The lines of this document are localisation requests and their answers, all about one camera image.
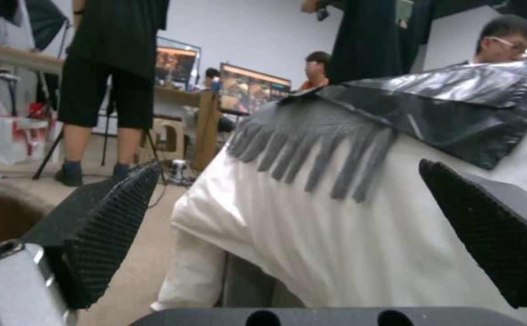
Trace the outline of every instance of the eyeglasses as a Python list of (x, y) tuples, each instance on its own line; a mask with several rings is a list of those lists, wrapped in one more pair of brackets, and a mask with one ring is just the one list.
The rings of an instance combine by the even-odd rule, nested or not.
[(527, 57), (527, 47), (524, 44), (513, 44), (505, 39), (501, 39), (500, 37), (491, 36), (490, 39), (493, 39), (495, 41), (499, 41), (500, 43), (504, 45), (508, 45), (511, 47), (511, 50), (515, 51), (518, 54), (521, 54), (523, 58)]

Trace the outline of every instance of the black t-shirt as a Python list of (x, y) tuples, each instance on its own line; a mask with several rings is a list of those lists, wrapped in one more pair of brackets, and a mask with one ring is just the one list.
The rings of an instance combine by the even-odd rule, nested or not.
[(410, 72), (420, 43), (428, 38), (431, 0), (415, 0), (408, 22), (398, 0), (347, 0), (328, 68), (330, 83)]
[(69, 56), (153, 79), (157, 31), (166, 29), (169, 0), (89, 0)]

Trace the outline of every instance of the wooden stool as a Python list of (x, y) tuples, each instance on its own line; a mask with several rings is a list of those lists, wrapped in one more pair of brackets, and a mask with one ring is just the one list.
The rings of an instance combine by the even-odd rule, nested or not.
[[(155, 118), (153, 129), (149, 130), (153, 140), (153, 146), (157, 149), (160, 161), (184, 159), (185, 157), (185, 133), (183, 123), (175, 120)], [(166, 134), (166, 143), (160, 143), (161, 133)], [(154, 159), (153, 148), (146, 135), (141, 139), (141, 146), (137, 152), (137, 163), (145, 163)]]

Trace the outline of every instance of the red and white bag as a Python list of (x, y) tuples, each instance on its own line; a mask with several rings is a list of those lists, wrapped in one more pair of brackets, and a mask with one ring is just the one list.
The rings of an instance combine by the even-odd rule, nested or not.
[(0, 163), (43, 159), (47, 136), (48, 121), (0, 116)]

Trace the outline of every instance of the hand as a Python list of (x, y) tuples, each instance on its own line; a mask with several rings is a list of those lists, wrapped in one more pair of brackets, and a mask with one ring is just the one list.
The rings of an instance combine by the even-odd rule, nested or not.
[(305, 13), (317, 12), (318, 2), (319, 0), (305, 0), (303, 4), (301, 4), (301, 11)]

